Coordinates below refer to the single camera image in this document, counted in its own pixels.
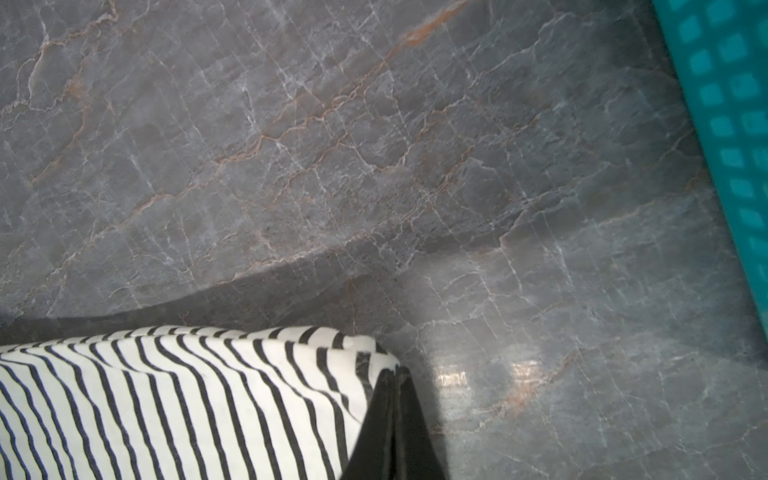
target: striped cushion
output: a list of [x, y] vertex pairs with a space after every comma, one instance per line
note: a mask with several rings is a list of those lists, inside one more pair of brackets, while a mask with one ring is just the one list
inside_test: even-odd
[[338, 478], [397, 359], [325, 327], [0, 347], [7, 478]]

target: black stripe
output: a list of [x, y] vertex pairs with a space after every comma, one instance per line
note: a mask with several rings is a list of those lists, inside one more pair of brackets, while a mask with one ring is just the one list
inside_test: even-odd
[[5, 465], [5, 477], [11, 478], [11, 460], [5, 454], [4, 449], [0, 449], [0, 455], [2, 456], [3, 465]]
[[[293, 347], [293, 342], [286, 342], [286, 353], [288, 353], [288, 345]], [[310, 425], [312, 426], [312, 433], [315, 435], [315, 440], [317, 441], [317, 446], [320, 449], [320, 457], [323, 459], [323, 465], [326, 468], [326, 474], [328, 475], [329, 480], [334, 480], [335, 475], [333, 474], [333, 467], [331, 467], [331, 461], [328, 457], [328, 451], [326, 450], [326, 446], [323, 443], [323, 439], [320, 438], [320, 432], [317, 428], [317, 412], [315, 411], [315, 406], [312, 404], [312, 402], [301, 395], [298, 390], [293, 388], [288, 382], [286, 382], [285, 378], [283, 378], [283, 374], [280, 372], [280, 370], [275, 367], [266, 357], [266, 354], [264, 353], [264, 349], [262, 348], [261, 343], [258, 344], [258, 348], [256, 350], [257, 355], [259, 358], [261, 358], [261, 361], [266, 363], [268, 366], [272, 367], [272, 370], [277, 374], [277, 378], [280, 379], [281, 382], [288, 385], [294, 393], [296, 393], [302, 400], [304, 400], [304, 404], [306, 405], [306, 410], [310, 414]]]
[[333, 337], [333, 342], [331, 343], [331, 347], [334, 349], [343, 349], [344, 348], [344, 334], [341, 332], [338, 332], [336, 336]]
[[[98, 356], [98, 354], [95, 351], [95, 347], [96, 347], [96, 344], [92, 343], [89, 346], [89, 350]], [[139, 466], [136, 460], [136, 452], [134, 451], [133, 445], [131, 445], [131, 439], [128, 437], [128, 432], [125, 430], [125, 427], [123, 427], [123, 422], [120, 419], [120, 413], [118, 412], [118, 405], [114, 401], [114, 393], [112, 392], [112, 387], [109, 383], [109, 379], [107, 378], [107, 372], [104, 370], [104, 367], [98, 361], [93, 360], [92, 358], [76, 351], [74, 349], [74, 345], [70, 345], [69, 349], [73, 353], [77, 353], [79, 356], [82, 356], [83, 358], [88, 359], [96, 367], [96, 371], [98, 372], [99, 379], [101, 380], [101, 388], [104, 390], [104, 396], [107, 398], [107, 405], [109, 406], [109, 411], [112, 414], [112, 420], [120, 429], [121, 436], [123, 437], [123, 444], [125, 445], [125, 448], [128, 450], [128, 458], [131, 460], [131, 470], [133, 470], [136, 478], [139, 478], [140, 477]]]
[[[169, 359], [171, 362], [176, 363], [179, 366], [185, 367], [187, 370], [190, 371], [190, 373], [194, 376], [194, 378], [197, 380], [197, 388], [200, 391], [200, 400], [203, 402], [203, 407], [205, 408], [206, 416], [208, 417], [208, 424], [210, 427], [210, 434], [213, 436], [214, 444], [216, 446], [216, 450], [219, 454], [219, 463], [221, 464], [221, 470], [224, 475], [224, 478], [231, 478], [230, 477], [230, 466], [227, 464], [227, 455], [224, 453], [224, 449], [221, 446], [221, 437], [219, 436], [219, 430], [216, 428], [216, 418], [214, 417], [214, 409], [210, 406], [210, 402], [208, 401], [208, 394], [205, 388], [205, 383], [203, 382], [203, 377], [198, 373], [193, 367], [189, 366], [188, 364], [181, 361], [181, 359], [177, 356], [175, 356], [173, 353], [169, 352], [161, 343], [160, 337], [155, 337], [154, 339], [154, 345], [155, 348], [157, 348], [157, 351], [164, 356], [165, 358]], [[194, 427], [192, 426], [192, 417], [190, 416], [189, 410], [187, 409], [187, 402], [184, 400], [184, 392], [181, 389], [181, 384], [178, 380], [178, 374], [175, 372], [168, 372], [171, 374], [171, 378], [174, 381], [174, 389], [176, 390], [176, 395], [179, 397], [179, 401], [181, 402], [181, 413], [184, 415], [184, 421], [187, 423], [187, 427], [190, 429], [190, 435], [193, 435], [194, 438], [190, 437], [190, 441], [192, 443], [192, 447], [195, 451], [195, 456], [197, 456], [197, 464], [200, 466], [200, 469], [204, 471], [205, 469], [205, 463], [203, 460], [203, 456], [200, 453], [200, 447], [197, 445], [197, 436], [193, 434]]]
[[[224, 345], [231, 349], [230, 345], [227, 345], [229, 343], [231, 345], [232, 340], [231, 339], [225, 339]], [[245, 389], [246, 393], [248, 394], [248, 398], [250, 399], [251, 403], [253, 403], [253, 407], [256, 409], [256, 414], [259, 417], [259, 426], [261, 427], [261, 436], [264, 439], [264, 448], [266, 449], [266, 454], [270, 458], [270, 466], [272, 467], [272, 475], [275, 478], [275, 480], [282, 480], [283, 476], [280, 474], [280, 465], [277, 463], [277, 455], [275, 454], [275, 447], [272, 445], [272, 435], [270, 435], [270, 427], [266, 422], [266, 415], [264, 415], [264, 411], [259, 407], [259, 404], [257, 403], [256, 399], [253, 397], [253, 393], [250, 391], [250, 387], [248, 386], [248, 378], [246, 377], [245, 373], [241, 372], [240, 370], [235, 370], [231, 365], [229, 365], [218, 353], [214, 352], [206, 343], [206, 339], [203, 338], [200, 341], [200, 344], [207, 350], [208, 352], [212, 353], [214, 356], [216, 356], [219, 361], [224, 364], [225, 366], [231, 368], [234, 372], [237, 372], [240, 375], [240, 381], [243, 383], [243, 388]], [[235, 356], [239, 359], [240, 357], [237, 355], [237, 353], [233, 352]]]
[[35, 407], [35, 404], [32, 400], [32, 393], [29, 391], [29, 388], [27, 388], [27, 386], [21, 381], [21, 379], [16, 376], [16, 373], [12, 368], [5, 365], [0, 365], [0, 368], [3, 368], [11, 376], [11, 379], [13, 379], [13, 381], [16, 382], [16, 384], [24, 390], [24, 395], [27, 398], [27, 405], [29, 405], [29, 409], [38, 420], [38, 424], [45, 434], [45, 443], [48, 444], [48, 448], [51, 450], [51, 454], [56, 461], [56, 469], [58, 470], [58, 474], [61, 476], [61, 478], [64, 478], [64, 466], [62, 465], [61, 459], [58, 456], [58, 450], [54, 448], [53, 441], [51, 440], [51, 433], [48, 431], [48, 427], [45, 426], [45, 422], [43, 422], [43, 418], [40, 415], [40, 412], [38, 412], [37, 408]]
[[[235, 437], [237, 438], [237, 446], [240, 447], [240, 454], [243, 456], [243, 460], [245, 461], [246, 468], [248, 469], [248, 478], [256, 478], [256, 470], [253, 468], [253, 463], [250, 459], [250, 452], [248, 452], [248, 447], [245, 443], [245, 435], [243, 435], [243, 429], [240, 425], [240, 417], [237, 414], [237, 407], [235, 406], [235, 399], [232, 395], [232, 389], [229, 386], [229, 382], [227, 379], [224, 378], [224, 375], [221, 373], [219, 369], [216, 368], [216, 366], [203, 358], [202, 356], [197, 355], [196, 353], [193, 353], [192, 350], [187, 347], [183, 342], [183, 336], [176, 337], [176, 343], [178, 343], [179, 347], [181, 347], [182, 350], [189, 353], [190, 355], [194, 356], [195, 358], [199, 359], [201, 362], [205, 363], [208, 368], [214, 371], [214, 374], [221, 382], [221, 386], [224, 390], [224, 396], [227, 397], [227, 406], [230, 410], [230, 419], [232, 420], [232, 426], [234, 427], [235, 431]], [[206, 339], [205, 336], [200, 337], [200, 343], [202, 343]], [[192, 370], [195, 378], [197, 378], [197, 383], [200, 385], [200, 391], [205, 392], [205, 386], [203, 384], [203, 379], [200, 376], [200, 374], [197, 372], [196, 369]], [[210, 407], [210, 404], [208, 402], [207, 396], [204, 398], [204, 401], [206, 403], [206, 408], [208, 409]], [[217, 423], [216, 419], [212, 417], [213, 410], [211, 409], [211, 414], [209, 415], [209, 421], [211, 421], [211, 429], [217, 430], [217, 437], [218, 437], [218, 429], [217, 429]], [[227, 457], [227, 454], [223, 452], [223, 449], [221, 449], [222, 455], [224, 458]]]
[[304, 333], [301, 334], [299, 337], [299, 343], [303, 343], [306, 345], [310, 342], [310, 337], [319, 329], [318, 326], [311, 326], [310, 328], [306, 329]]
[[[103, 363], [105, 365], [109, 365], [109, 363], [106, 360], [104, 360], [104, 357], [98, 352], [98, 350], [96, 348], [96, 345], [97, 345], [96, 343], [92, 343], [88, 347], [88, 349], [91, 351], [91, 353], [94, 354], [94, 356], [98, 359], [99, 362], [101, 362], [101, 363]], [[123, 378], [125, 379], [125, 383], [126, 383], [126, 385], [128, 387], [128, 393], [131, 395], [131, 401], [133, 402], [133, 412], [136, 414], [136, 420], [137, 420], [137, 422], [139, 424], [139, 430], [141, 430], [141, 436], [144, 438], [144, 444], [146, 444], [147, 450], [149, 450], [150, 456], [152, 457], [152, 465], [154, 466], [154, 473], [155, 473], [155, 475], [157, 475], [157, 477], [159, 479], [162, 480], [164, 478], [163, 472], [160, 470], [160, 463], [157, 461], [157, 454], [154, 451], [154, 447], [150, 443], [149, 432], [147, 431], [147, 424], [144, 422], [144, 415], [141, 413], [141, 406], [139, 405], [138, 395], [136, 394], [136, 388], [134, 386], [134, 380], [131, 378], [131, 375], [128, 372], [123, 371], [122, 373], [123, 373]], [[114, 397], [111, 399], [111, 403], [114, 404]], [[138, 469], [137, 469], [137, 464], [135, 463], [136, 462], [136, 456], [135, 456], [135, 453], [134, 453], [134, 449], [131, 446], [130, 442], [128, 441], [127, 433], [123, 429], [122, 421], [119, 418], [120, 414], [117, 411], [116, 406], [113, 408], [112, 404], [110, 404], [110, 410], [112, 410], [112, 418], [120, 426], [120, 430], [123, 432], [123, 441], [125, 442], [126, 445], [128, 445], [128, 448], [129, 448], [128, 451], [131, 454], [131, 467], [134, 469], [134, 473], [135, 473], [136, 477], [138, 478], [139, 477], [139, 472], [138, 472]]]
[[278, 336], [278, 335], [280, 335], [280, 332], [282, 332], [283, 330], [285, 330], [285, 327], [284, 327], [284, 326], [279, 326], [279, 327], [277, 327], [276, 329], [272, 330], [272, 331], [270, 332], [270, 338], [271, 338], [271, 339], [276, 339], [276, 338], [277, 338], [277, 336]]
[[[128, 365], [128, 362], [125, 360], [123, 353], [118, 348], [118, 341], [112, 340], [110, 344], [112, 345], [112, 350], [114, 351], [114, 354], [118, 357], [118, 360], [120, 360], [120, 362], [125, 366], [125, 368], [133, 372], [138, 372], [138, 370]], [[134, 412], [136, 412], [136, 419], [139, 422], [139, 429], [141, 430], [141, 435], [144, 437], [144, 443], [147, 445], [150, 456], [152, 457], [152, 466], [154, 467], [154, 471], [158, 475], [158, 478], [162, 479], [164, 477], [160, 469], [160, 462], [157, 460], [157, 452], [155, 452], [155, 449], [152, 446], [152, 443], [150, 441], [149, 431], [147, 430], [147, 423], [144, 421], [144, 414], [141, 411], [142, 408], [141, 408], [141, 404], [139, 403], [138, 394], [136, 393], [136, 386], [134, 384], [134, 380], [133, 378], [131, 378], [131, 375], [128, 372], [123, 372], [123, 375], [125, 377], [125, 381], [128, 384], [128, 391], [131, 393], [131, 401], [133, 401], [134, 403]], [[160, 394], [157, 391], [157, 382], [152, 375], [147, 375], [147, 378], [149, 379], [149, 386], [150, 386], [150, 391], [152, 392], [152, 400], [154, 401], [155, 411], [157, 412], [157, 416], [160, 418], [160, 424], [163, 427], [163, 434], [165, 435], [165, 442], [168, 445], [168, 451], [170, 452], [170, 455], [174, 458], [174, 464], [176, 465], [177, 475], [179, 475], [179, 478], [184, 480], [186, 477], [184, 476], [184, 470], [181, 468], [181, 459], [179, 458], [179, 454], [172, 443], [173, 437], [171, 437], [170, 435], [168, 420], [165, 418], [165, 411], [163, 410], [163, 405], [160, 401]]]
[[344, 405], [344, 409], [349, 412], [350, 415], [352, 415], [352, 412], [349, 411], [349, 397], [339, 391], [339, 383], [336, 381], [336, 377], [333, 376], [330, 369], [328, 368], [328, 349], [317, 349], [317, 368], [326, 377], [328, 388], [331, 390], [331, 392], [336, 392], [341, 395], [341, 403]]
[[88, 459], [88, 466], [91, 467], [91, 470], [93, 471], [94, 475], [96, 476], [97, 480], [103, 480], [104, 476], [101, 474], [101, 470], [98, 469], [98, 465], [96, 465], [96, 459], [94, 458], [94, 454], [91, 451], [91, 439], [88, 438], [88, 435], [85, 434], [85, 430], [83, 429], [83, 422], [80, 418], [80, 411], [78, 410], [77, 403], [74, 401], [74, 396], [72, 396], [72, 391], [69, 389], [66, 383], [64, 383], [61, 378], [59, 378], [58, 374], [56, 373], [53, 365], [51, 364], [51, 360], [45, 358], [44, 356], [36, 355], [34, 353], [30, 353], [28, 349], [22, 349], [21, 352], [27, 353], [30, 356], [34, 356], [35, 358], [38, 358], [43, 361], [45, 366], [48, 368], [48, 371], [51, 373], [51, 376], [53, 376], [61, 385], [61, 387], [64, 390], [64, 394], [67, 397], [67, 403], [69, 403], [69, 409], [70, 413], [72, 414], [72, 420], [74, 421], [74, 426], [78, 430], [78, 433], [80, 434], [80, 438], [83, 442], [83, 450], [85, 451], [85, 458]]
[[371, 354], [369, 352], [358, 352], [355, 358], [355, 375], [362, 383], [362, 389], [366, 393], [366, 401], [371, 403], [373, 397], [373, 388], [368, 380], [368, 369], [371, 364]]
[[[242, 363], [250, 369], [256, 370], [259, 373], [261, 376], [261, 381], [264, 382], [264, 385], [266, 385], [272, 392], [272, 399], [275, 402], [277, 411], [280, 412], [280, 420], [283, 423], [283, 430], [285, 430], [286, 437], [288, 437], [288, 443], [290, 445], [291, 451], [293, 451], [293, 457], [296, 459], [296, 470], [299, 472], [299, 479], [307, 480], [306, 466], [304, 465], [304, 457], [302, 456], [301, 449], [299, 448], [299, 441], [296, 439], [296, 433], [293, 431], [293, 427], [290, 424], [290, 417], [288, 416], [286, 406], [283, 404], [283, 397], [280, 395], [280, 391], [278, 390], [277, 386], [275, 386], [275, 384], [272, 382], [272, 379], [270, 379], [270, 376], [268, 376], [264, 371], [254, 368], [252, 365], [248, 365], [243, 360], [243, 357], [241, 357], [240, 354], [237, 353], [237, 351], [232, 347], [231, 341], [227, 339], [224, 340], [224, 343], [235, 355], [238, 362]], [[255, 339], [253, 341], [253, 350], [257, 353], [262, 361], [265, 360], [266, 356], [264, 355], [264, 350], [261, 347], [261, 339]]]
[[16, 444], [16, 435], [13, 434], [13, 429], [8, 424], [8, 420], [5, 418], [5, 415], [3, 414], [2, 410], [0, 409], [0, 420], [2, 420], [2, 424], [5, 427], [5, 430], [8, 432], [8, 434], [11, 436], [11, 448], [13, 448], [13, 452], [16, 454], [16, 459], [18, 460], [18, 464], [22, 466], [22, 469], [24, 470], [24, 477], [29, 480], [31, 477], [29, 476], [29, 470], [27, 470], [27, 465], [22, 460], [22, 454], [18, 452], [18, 446]]
[[40, 473], [42, 475], [46, 475], [45, 467], [43, 466], [43, 462], [40, 459], [38, 450], [35, 447], [35, 441], [32, 438], [32, 432], [29, 430], [29, 424], [27, 423], [27, 419], [22, 415], [22, 411], [18, 409], [16, 404], [13, 403], [13, 400], [11, 400], [11, 394], [8, 393], [8, 389], [5, 388], [5, 384], [3, 382], [0, 382], [0, 392], [5, 398], [5, 401], [8, 402], [8, 404], [11, 406], [11, 408], [16, 413], [16, 415], [18, 415], [18, 420], [22, 424], [22, 429], [24, 430], [24, 433], [27, 435], [27, 444], [29, 446], [29, 451], [32, 452], [32, 457], [35, 459], [35, 463], [38, 464]]
[[[171, 382], [174, 384], [174, 391], [176, 392], [176, 400], [179, 402], [179, 407], [181, 410], [181, 415], [184, 417], [184, 424], [187, 426], [187, 434], [189, 435], [190, 444], [192, 446], [192, 449], [194, 451], [195, 459], [197, 460], [197, 467], [200, 469], [200, 475], [207, 480], [208, 479], [208, 471], [205, 468], [205, 462], [203, 461], [203, 456], [200, 453], [200, 447], [197, 445], [197, 435], [195, 434], [194, 427], [192, 426], [192, 419], [190, 417], [189, 409], [187, 408], [187, 403], [184, 401], [184, 394], [181, 391], [181, 384], [179, 383], [178, 375], [175, 372], [168, 372], [166, 370], [163, 370], [149, 361], [147, 358], [147, 354], [144, 351], [144, 345], [142, 345], [141, 340], [137, 339], [136, 346], [139, 350], [139, 359], [141, 362], [155, 370], [156, 372], [162, 372], [167, 373], [170, 376]], [[155, 403], [160, 404], [160, 395], [157, 392], [157, 385], [154, 385], [154, 391], [153, 395], [157, 395], [155, 399]], [[170, 433], [170, 427], [168, 426], [168, 420], [165, 417], [165, 411], [163, 410], [161, 415], [161, 422], [163, 422], [163, 429], [166, 430], [166, 437], [169, 439], [172, 439], [173, 436]], [[179, 452], [176, 450], [176, 446], [172, 443], [168, 443], [168, 447], [171, 449], [174, 455], [174, 460], [177, 462], [177, 470], [181, 469], [181, 460], [179, 457]]]
[[78, 385], [80, 393], [82, 393], [82, 395], [88, 400], [88, 403], [91, 404], [91, 410], [93, 411], [94, 419], [96, 421], [96, 429], [98, 430], [99, 436], [101, 437], [101, 441], [104, 443], [104, 448], [107, 450], [107, 456], [109, 457], [109, 462], [112, 465], [114, 477], [118, 480], [121, 480], [123, 475], [121, 473], [120, 467], [118, 466], [118, 458], [115, 456], [112, 445], [104, 431], [104, 423], [101, 421], [101, 410], [96, 406], [96, 403], [91, 399], [91, 396], [88, 395], [88, 391], [85, 388], [82, 369], [76, 363], [67, 360], [61, 354], [55, 352], [53, 350], [53, 346], [46, 346], [43, 350], [60, 359], [74, 370], [74, 381]]
[[13, 363], [15, 365], [23, 365], [29, 368], [29, 374], [31, 375], [32, 379], [35, 381], [35, 385], [38, 387], [38, 391], [42, 395], [43, 399], [45, 399], [45, 405], [48, 406], [48, 411], [51, 413], [51, 419], [53, 420], [53, 424], [56, 427], [56, 432], [58, 433], [59, 440], [61, 440], [61, 447], [64, 449], [65, 453], [67, 454], [67, 457], [69, 458], [69, 465], [72, 467], [72, 473], [74, 474], [75, 480], [77, 480], [78, 471], [74, 467], [74, 457], [72, 457], [72, 454], [69, 451], [69, 444], [67, 443], [67, 437], [64, 435], [64, 430], [61, 428], [61, 424], [58, 421], [56, 411], [54, 410], [53, 403], [51, 402], [51, 397], [48, 396], [48, 392], [45, 390], [45, 388], [43, 388], [43, 382], [40, 379], [38, 368], [34, 365], [29, 365], [23, 362], [16, 362], [13, 360], [5, 359], [2, 361], [6, 363]]
[[[296, 363], [296, 357], [293, 355], [293, 343], [291, 342], [286, 343], [286, 358], [288, 359], [288, 363], [290, 363], [290, 365], [293, 367], [293, 370], [296, 372], [296, 376], [299, 378], [299, 381], [302, 383], [302, 385], [304, 385], [306, 388], [311, 389], [315, 392], [321, 393], [323, 396], [325, 396], [328, 399], [328, 402], [330, 402], [331, 408], [333, 409], [333, 423], [334, 423], [334, 426], [336, 427], [335, 428], [336, 448], [339, 450], [339, 463], [341, 464], [341, 468], [345, 468], [346, 464], [349, 463], [349, 458], [347, 456], [347, 451], [346, 451], [346, 433], [344, 429], [344, 415], [342, 414], [341, 409], [339, 408], [339, 404], [336, 403], [335, 400], [333, 400], [333, 397], [328, 392], [323, 392], [318, 389], [314, 389], [306, 381], [304, 374], [299, 368], [299, 365]], [[335, 478], [335, 475], [333, 475], [332, 468], [331, 468], [330, 478], [331, 480]]]

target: marble floor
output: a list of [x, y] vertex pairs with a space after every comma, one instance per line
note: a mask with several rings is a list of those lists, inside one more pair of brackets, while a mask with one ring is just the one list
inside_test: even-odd
[[454, 480], [766, 478], [648, 0], [2, 0], [0, 341], [320, 324]]

